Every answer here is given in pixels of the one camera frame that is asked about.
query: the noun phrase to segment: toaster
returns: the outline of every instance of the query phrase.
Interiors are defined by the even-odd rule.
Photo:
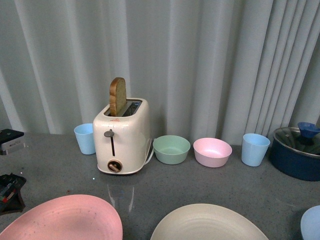
[[[93,138],[100,171],[128,175],[145,164],[150,147],[149,104],[142,98],[127,98],[117,116],[108,104],[93,120]]]

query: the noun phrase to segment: navy blue pot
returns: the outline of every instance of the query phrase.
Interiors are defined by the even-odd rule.
[[[298,128],[273,133],[269,160],[281,172],[304,181],[320,181],[320,138],[301,136]]]

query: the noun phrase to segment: toast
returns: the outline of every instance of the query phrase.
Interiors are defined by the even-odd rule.
[[[110,84],[110,115],[117,117],[118,113],[127,104],[126,81],[122,77],[116,77]]]

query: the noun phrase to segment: green bowl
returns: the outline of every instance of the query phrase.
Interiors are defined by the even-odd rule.
[[[188,155],[191,145],[181,136],[165,135],[153,141],[153,149],[156,158],[169,165],[182,163]]]

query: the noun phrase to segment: black object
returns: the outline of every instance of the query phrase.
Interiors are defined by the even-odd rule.
[[[27,180],[18,175],[0,176],[0,215],[22,212],[25,203],[20,190]]]
[[[22,137],[24,134],[22,131],[12,129],[0,130],[0,146],[6,142]]]
[[[0,130],[0,155],[8,155],[25,147],[24,132],[12,129]]]

